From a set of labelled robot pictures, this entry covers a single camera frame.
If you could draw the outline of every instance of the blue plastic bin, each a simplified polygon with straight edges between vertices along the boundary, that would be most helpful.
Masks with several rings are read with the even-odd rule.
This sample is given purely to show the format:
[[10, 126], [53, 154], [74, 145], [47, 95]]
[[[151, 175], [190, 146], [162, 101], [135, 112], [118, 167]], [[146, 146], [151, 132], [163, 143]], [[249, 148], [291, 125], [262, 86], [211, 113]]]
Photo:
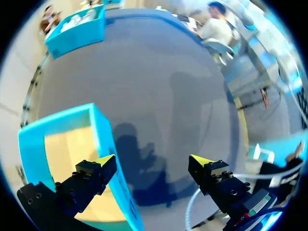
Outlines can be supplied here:
[[[141, 216], [129, 192], [116, 153], [110, 123], [92, 103], [58, 112], [19, 130], [19, 150], [27, 181], [34, 185], [41, 181], [55, 192], [54, 182], [48, 166], [44, 138], [45, 136], [88, 126], [92, 128], [94, 145], [99, 158], [110, 154], [116, 155], [117, 172], [108, 185], [132, 230], [143, 231]], [[102, 225], [95, 222], [85, 223], [99, 229], [105, 227], [103, 222], [101, 222]]]
[[96, 19], [61, 32], [64, 23], [68, 23], [71, 18], [77, 14], [82, 18], [86, 15], [88, 9], [79, 11], [62, 20], [61, 23], [48, 36], [45, 44], [54, 59], [77, 48], [103, 41], [105, 8], [104, 5], [102, 5], [93, 7], [93, 9], [96, 11]]

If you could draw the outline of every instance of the white items in bin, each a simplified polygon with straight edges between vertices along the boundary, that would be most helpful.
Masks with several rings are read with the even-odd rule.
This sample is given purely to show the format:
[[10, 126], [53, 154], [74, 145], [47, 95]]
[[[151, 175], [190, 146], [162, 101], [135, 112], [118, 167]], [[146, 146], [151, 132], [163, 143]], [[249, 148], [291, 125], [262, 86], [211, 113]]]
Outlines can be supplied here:
[[93, 19], [95, 18], [95, 16], [96, 16], [96, 11], [93, 10], [93, 9], [91, 9], [91, 10], [89, 10], [89, 11], [86, 13], [85, 16], [82, 17], [82, 20], [81, 20], [81, 22], [80, 22], [79, 24], [82, 24], [82, 23], [86, 23], [86, 22], [88, 22], [88, 21], [91, 21], [91, 20], [93, 20]]
[[68, 23], [64, 23], [61, 32], [64, 32], [74, 26], [77, 26], [81, 21], [81, 17], [79, 15], [74, 15]]

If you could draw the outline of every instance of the desk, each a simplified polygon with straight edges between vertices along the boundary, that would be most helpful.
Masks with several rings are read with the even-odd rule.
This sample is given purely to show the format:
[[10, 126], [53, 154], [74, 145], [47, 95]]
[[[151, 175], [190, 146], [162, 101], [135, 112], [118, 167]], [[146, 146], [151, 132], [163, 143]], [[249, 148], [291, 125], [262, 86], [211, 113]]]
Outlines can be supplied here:
[[[94, 102], [110, 120], [146, 231], [182, 231], [197, 189], [188, 157], [244, 171], [237, 110], [213, 58], [168, 12], [106, 12], [105, 40], [44, 66], [38, 118]], [[192, 225], [218, 207], [199, 195]]]
[[189, 27], [191, 27], [191, 28], [194, 28], [194, 29], [197, 29], [197, 23], [196, 23], [196, 20], [195, 19], [193, 19], [193, 18], [191, 18], [191, 17], [187, 17], [188, 18], [188, 20], [189, 20], [189, 22], [183, 22], [183, 21], [181, 21], [185, 26], [189, 26]]

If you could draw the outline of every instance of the screw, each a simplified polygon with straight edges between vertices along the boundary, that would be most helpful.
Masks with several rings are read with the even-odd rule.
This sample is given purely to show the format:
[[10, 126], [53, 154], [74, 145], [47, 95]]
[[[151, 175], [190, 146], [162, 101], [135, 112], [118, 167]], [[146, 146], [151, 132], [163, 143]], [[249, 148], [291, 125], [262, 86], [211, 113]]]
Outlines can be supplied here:
[[221, 180], [222, 180], [221, 175], [216, 176], [216, 181], [217, 181], [217, 182], [221, 182]]
[[236, 190], [231, 190], [231, 195], [235, 196], [237, 194]]

